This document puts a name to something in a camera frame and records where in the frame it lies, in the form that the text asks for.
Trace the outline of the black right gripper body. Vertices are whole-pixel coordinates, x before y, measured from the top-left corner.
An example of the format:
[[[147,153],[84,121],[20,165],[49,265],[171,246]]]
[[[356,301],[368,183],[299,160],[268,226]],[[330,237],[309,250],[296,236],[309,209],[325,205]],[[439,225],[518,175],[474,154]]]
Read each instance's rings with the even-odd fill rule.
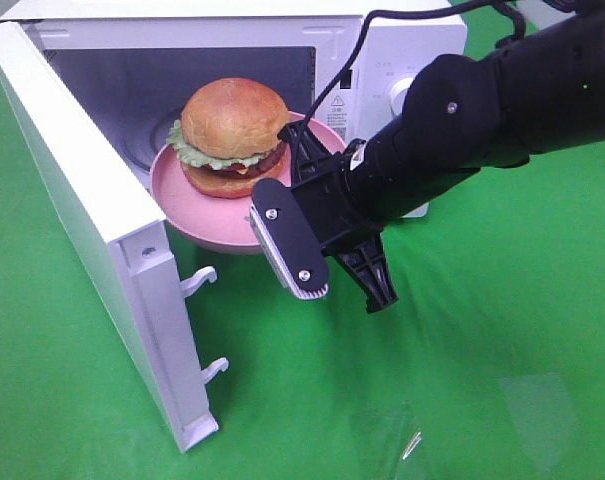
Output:
[[[335,258],[363,290],[368,312],[395,303],[383,229],[476,174],[476,169],[421,161],[398,122],[334,154],[300,122],[287,124],[278,136],[291,148],[292,193],[323,255]]]

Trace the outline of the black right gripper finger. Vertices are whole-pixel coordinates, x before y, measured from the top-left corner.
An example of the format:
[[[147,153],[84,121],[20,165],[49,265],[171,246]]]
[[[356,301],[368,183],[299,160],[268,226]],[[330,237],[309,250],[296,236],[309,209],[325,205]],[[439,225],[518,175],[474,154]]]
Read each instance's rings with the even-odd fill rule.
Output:
[[[277,278],[300,300],[328,293],[329,267],[289,187],[273,178],[254,186],[250,225]]]

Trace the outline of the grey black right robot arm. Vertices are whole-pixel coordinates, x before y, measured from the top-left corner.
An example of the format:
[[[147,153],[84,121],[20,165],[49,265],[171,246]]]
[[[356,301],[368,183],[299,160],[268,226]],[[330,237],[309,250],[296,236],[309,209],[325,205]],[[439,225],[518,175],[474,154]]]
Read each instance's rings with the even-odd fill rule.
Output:
[[[250,222],[295,297],[327,293],[333,257],[367,297],[394,303],[381,234],[484,167],[605,141],[605,1],[560,1],[568,18],[516,33],[480,60],[444,54],[412,81],[398,117],[330,153],[307,120],[287,124],[289,185],[259,181]]]

